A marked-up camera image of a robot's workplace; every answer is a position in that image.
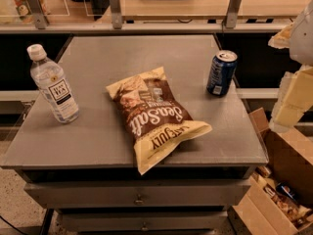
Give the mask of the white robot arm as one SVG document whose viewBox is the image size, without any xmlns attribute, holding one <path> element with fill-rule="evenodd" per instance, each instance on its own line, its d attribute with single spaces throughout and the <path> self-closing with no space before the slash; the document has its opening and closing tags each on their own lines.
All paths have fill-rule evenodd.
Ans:
<svg viewBox="0 0 313 235">
<path fill-rule="evenodd" d="M 288 48 L 291 59 L 301 64 L 295 73 L 285 72 L 272 110 L 270 129 L 282 133 L 293 128 L 313 106 L 313 1 L 293 23 L 275 34 L 268 45 Z"/>
</svg>

